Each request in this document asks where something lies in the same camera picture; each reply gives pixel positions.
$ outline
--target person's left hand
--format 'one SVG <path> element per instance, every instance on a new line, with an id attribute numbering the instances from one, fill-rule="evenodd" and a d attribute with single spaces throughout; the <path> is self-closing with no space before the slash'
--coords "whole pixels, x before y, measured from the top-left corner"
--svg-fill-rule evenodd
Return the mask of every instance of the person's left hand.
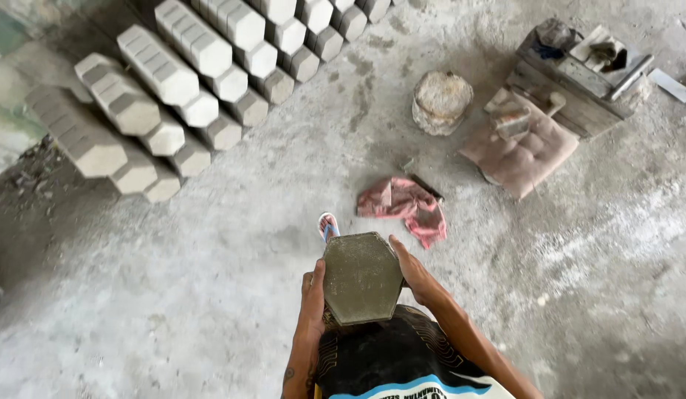
<path id="1" fill-rule="evenodd" d="M 325 331 L 323 323 L 323 276 L 326 274 L 326 262 L 316 260 L 312 272 L 304 273 L 301 284 L 301 311 L 299 312 L 297 334 L 304 334 L 312 340 L 321 338 Z"/>

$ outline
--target hand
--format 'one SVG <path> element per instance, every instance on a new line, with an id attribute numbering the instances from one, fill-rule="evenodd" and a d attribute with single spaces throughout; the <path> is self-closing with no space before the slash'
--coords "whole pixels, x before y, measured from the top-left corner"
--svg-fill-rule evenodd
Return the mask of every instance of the hand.
<path id="1" fill-rule="evenodd" d="M 299 312 L 296 334 L 303 334 L 306 339 L 318 340 L 325 331 L 323 323 L 323 276 L 326 274 L 326 262 L 316 260 L 312 272 L 304 273 L 301 284 L 301 311 Z"/>
<path id="2" fill-rule="evenodd" d="M 405 246 L 397 240 L 397 237 L 390 235 L 390 244 L 397 253 L 402 276 L 407 281 L 409 288 L 412 289 L 412 295 L 415 295 L 417 303 L 428 307 L 429 304 L 449 294 L 422 266 L 419 259 L 409 254 Z"/>

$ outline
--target brown cloth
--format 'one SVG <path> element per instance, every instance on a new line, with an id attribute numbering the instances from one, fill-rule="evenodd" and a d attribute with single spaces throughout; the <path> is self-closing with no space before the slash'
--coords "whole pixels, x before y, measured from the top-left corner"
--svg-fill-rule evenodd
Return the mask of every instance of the brown cloth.
<path id="1" fill-rule="evenodd" d="M 522 199 L 558 168 L 579 145 L 577 139 L 529 100 L 530 132 L 520 140 L 503 140 L 489 125 L 475 132 L 459 152 Z"/>
<path id="2" fill-rule="evenodd" d="M 425 249 L 446 239 L 446 221 L 439 203 L 419 184 L 404 177 L 377 182 L 358 198 L 358 216 L 404 219 Z"/>

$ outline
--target flip-flop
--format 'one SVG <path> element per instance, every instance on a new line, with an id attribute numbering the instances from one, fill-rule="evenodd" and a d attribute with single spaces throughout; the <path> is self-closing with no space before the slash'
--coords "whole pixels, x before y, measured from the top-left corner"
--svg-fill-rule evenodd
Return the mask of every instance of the flip-flop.
<path id="1" fill-rule="evenodd" d="M 326 228 L 323 231 L 321 231 L 321 221 L 326 216 L 330 216 L 333 219 L 333 224 L 326 224 Z M 341 235 L 338 232 L 338 221 L 336 220 L 336 217 L 333 216 L 333 214 L 330 212 L 323 212 L 321 216 L 318 217 L 318 225 L 316 226 L 316 228 L 318 229 L 319 234 L 321 234 L 321 239 L 323 239 L 323 242 L 325 243 L 328 242 L 328 234 L 330 233 L 330 231 L 333 231 L 338 236 Z"/>

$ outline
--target person's right hand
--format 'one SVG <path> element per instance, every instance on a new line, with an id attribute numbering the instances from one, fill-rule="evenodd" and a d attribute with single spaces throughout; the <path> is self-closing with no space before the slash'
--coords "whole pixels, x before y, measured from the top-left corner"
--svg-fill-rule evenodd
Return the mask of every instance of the person's right hand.
<path id="1" fill-rule="evenodd" d="M 422 266 L 419 259 L 415 258 L 407 251 L 397 237 L 390 235 L 390 244 L 397 253 L 397 257 L 400 260 L 400 268 L 402 269 L 402 276 L 405 278 L 405 281 L 407 281 L 409 288 L 412 289 L 412 295 L 415 296 L 417 303 L 428 307 L 430 303 L 449 294 L 444 287 L 429 274 L 427 269 Z"/>

